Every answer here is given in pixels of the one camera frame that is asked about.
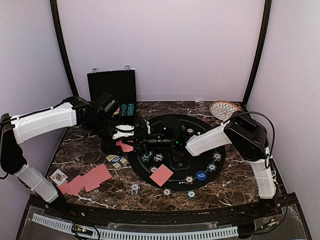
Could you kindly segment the brown poker chip stack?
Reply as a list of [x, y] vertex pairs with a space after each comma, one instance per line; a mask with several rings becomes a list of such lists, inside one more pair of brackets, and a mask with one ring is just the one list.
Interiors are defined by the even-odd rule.
[[165, 189], [162, 191], [162, 196], [163, 196], [164, 198], [169, 198], [169, 197], [171, 197], [171, 195], [172, 195], [172, 191], [171, 191], [170, 188], [165, 188]]

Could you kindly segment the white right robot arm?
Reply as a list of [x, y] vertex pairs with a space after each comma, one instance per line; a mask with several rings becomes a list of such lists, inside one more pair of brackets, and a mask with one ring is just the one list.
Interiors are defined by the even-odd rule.
[[276, 184], [269, 165], [266, 128], [249, 114], [236, 112], [217, 126], [185, 114], [143, 119], [124, 143], [134, 172], [150, 185], [176, 192], [213, 182], [223, 171], [230, 150], [248, 162], [258, 187], [255, 213], [266, 217], [275, 208]]

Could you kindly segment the blue tan chip stack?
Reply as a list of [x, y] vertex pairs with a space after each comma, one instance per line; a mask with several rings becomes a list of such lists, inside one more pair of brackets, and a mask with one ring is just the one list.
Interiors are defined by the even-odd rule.
[[157, 163], [161, 162], [164, 159], [164, 156], [161, 153], [156, 153], [153, 157], [153, 160]]
[[219, 152], [215, 152], [212, 155], [213, 162], [219, 162], [222, 159], [222, 155]]

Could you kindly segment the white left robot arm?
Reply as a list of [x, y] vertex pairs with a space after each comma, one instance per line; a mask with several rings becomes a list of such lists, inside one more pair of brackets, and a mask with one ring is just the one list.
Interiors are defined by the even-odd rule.
[[108, 93], [94, 101], [71, 96], [33, 112], [4, 113], [0, 117], [0, 167], [51, 204], [58, 217], [67, 218], [70, 206], [60, 199], [58, 188], [32, 165], [24, 150], [55, 133], [81, 126], [100, 137], [103, 151], [110, 152], [116, 140], [133, 135], [135, 130], [132, 124], [120, 122], [121, 113], [121, 104]]

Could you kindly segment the red card deck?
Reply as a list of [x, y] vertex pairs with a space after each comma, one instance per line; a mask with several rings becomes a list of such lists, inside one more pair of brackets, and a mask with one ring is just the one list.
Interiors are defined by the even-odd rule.
[[134, 150], [133, 146], [123, 143], [121, 139], [117, 140], [115, 145], [116, 145], [115, 151], [117, 153], [129, 153]]

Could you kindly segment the blue round blind button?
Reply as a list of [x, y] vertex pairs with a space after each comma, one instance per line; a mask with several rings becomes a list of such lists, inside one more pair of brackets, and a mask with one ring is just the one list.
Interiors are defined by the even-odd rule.
[[195, 177], [198, 181], [205, 181], [207, 179], [207, 173], [200, 170], [195, 174]]

